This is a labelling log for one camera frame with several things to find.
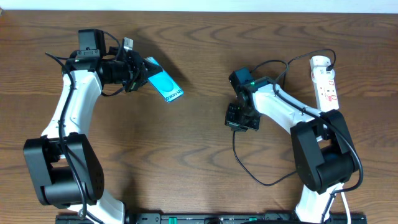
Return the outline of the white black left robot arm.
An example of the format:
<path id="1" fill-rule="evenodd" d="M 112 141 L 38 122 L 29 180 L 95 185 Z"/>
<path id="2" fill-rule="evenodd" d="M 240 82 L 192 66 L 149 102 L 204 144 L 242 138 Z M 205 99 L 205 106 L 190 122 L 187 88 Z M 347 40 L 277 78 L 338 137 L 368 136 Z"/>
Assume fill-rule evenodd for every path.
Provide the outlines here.
<path id="1" fill-rule="evenodd" d="M 79 50 L 62 65 L 63 90 L 41 137 L 23 148 L 34 190 L 42 205 L 77 212 L 65 222 L 135 223 L 125 204 L 104 187 L 103 168 L 88 140 L 91 117 L 106 84 L 136 91 L 149 82 L 170 103 L 182 89 L 152 57 L 123 50 L 105 60 L 97 49 Z"/>

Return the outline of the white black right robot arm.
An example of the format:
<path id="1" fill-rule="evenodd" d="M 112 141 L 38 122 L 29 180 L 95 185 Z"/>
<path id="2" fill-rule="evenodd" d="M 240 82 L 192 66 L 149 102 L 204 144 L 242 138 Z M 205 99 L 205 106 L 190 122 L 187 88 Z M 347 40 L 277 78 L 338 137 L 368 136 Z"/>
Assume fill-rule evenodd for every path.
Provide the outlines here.
<path id="1" fill-rule="evenodd" d="M 242 68 L 229 76 L 238 103 L 228 106 L 225 124 L 233 132 L 258 130 L 262 115 L 275 121 L 291 137 L 296 174 L 303 183 L 302 196 L 295 208 L 301 222 L 326 223 L 336 194 L 344 194 L 345 182 L 359 173 L 357 189 L 363 181 L 363 167 L 343 115 L 336 109 L 324 112 L 291 97 L 269 77 L 253 79 Z"/>

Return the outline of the blue Galaxy smartphone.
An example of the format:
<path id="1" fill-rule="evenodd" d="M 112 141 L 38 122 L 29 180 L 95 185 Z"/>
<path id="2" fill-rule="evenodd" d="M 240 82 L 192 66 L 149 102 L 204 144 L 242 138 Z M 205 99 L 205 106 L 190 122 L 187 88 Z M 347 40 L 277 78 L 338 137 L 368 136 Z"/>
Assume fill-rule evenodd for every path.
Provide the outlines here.
<path id="1" fill-rule="evenodd" d="M 168 103 L 184 94 L 184 91 L 165 70 L 150 76 L 148 81 Z"/>

